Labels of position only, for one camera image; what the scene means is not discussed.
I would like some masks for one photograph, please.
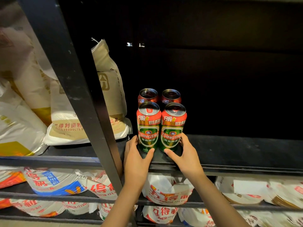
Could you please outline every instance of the forearm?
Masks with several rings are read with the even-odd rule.
[[[199,177],[196,182],[192,182],[192,184],[205,203],[217,227],[250,226],[229,204],[206,175],[201,175],[201,177]]]
[[[102,227],[127,226],[140,193],[141,190],[125,184]]]

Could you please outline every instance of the can lid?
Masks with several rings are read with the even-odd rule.
[[[157,103],[146,101],[140,104],[138,110],[143,115],[155,115],[160,111],[160,107],[157,105]]]
[[[180,92],[174,89],[166,89],[162,92],[162,95],[166,99],[178,99],[180,97]]]
[[[186,113],[185,107],[180,103],[168,103],[165,106],[165,111],[172,116],[182,116]]]
[[[152,99],[158,95],[158,92],[152,88],[144,88],[139,94],[145,99]]]

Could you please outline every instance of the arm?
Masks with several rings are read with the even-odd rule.
[[[220,191],[204,174],[196,149],[191,145],[188,137],[181,134],[183,145],[182,156],[179,157],[172,150],[165,149],[165,153],[176,162],[182,173],[193,184],[205,203],[217,227],[249,227],[244,218],[229,204]]]
[[[138,152],[137,144],[137,136],[134,136],[126,143],[124,157],[125,184],[102,227],[123,227],[127,226],[129,222],[134,205],[146,181],[149,164],[154,155],[154,149],[152,148],[146,158],[142,159]]]

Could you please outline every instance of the green beer can label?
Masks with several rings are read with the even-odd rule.
[[[163,126],[161,128],[161,143],[164,148],[174,148],[181,137],[183,127]]]
[[[156,126],[138,126],[138,135],[140,143],[144,147],[153,147],[158,141],[159,125]]]

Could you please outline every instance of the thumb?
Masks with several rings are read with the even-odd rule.
[[[178,165],[179,158],[180,158],[178,155],[176,155],[172,150],[170,150],[168,148],[165,148],[164,152]]]
[[[152,148],[152,149],[150,149],[150,150],[148,151],[148,153],[147,153],[147,155],[146,155],[144,161],[146,161],[148,164],[150,164],[151,161],[152,161],[153,156],[154,156],[154,148]]]

